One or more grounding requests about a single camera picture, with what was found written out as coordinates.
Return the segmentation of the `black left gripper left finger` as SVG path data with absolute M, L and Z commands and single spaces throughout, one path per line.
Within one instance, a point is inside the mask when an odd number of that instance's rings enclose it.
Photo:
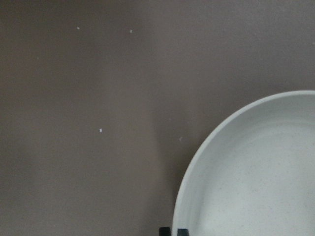
M 160 227 L 158 230 L 159 236 L 171 236 L 171 229 L 170 227 Z

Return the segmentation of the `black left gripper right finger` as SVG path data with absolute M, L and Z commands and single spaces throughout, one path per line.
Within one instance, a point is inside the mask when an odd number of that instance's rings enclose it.
M 177 236 L 189 236 L 188 229 L 177 229 Z

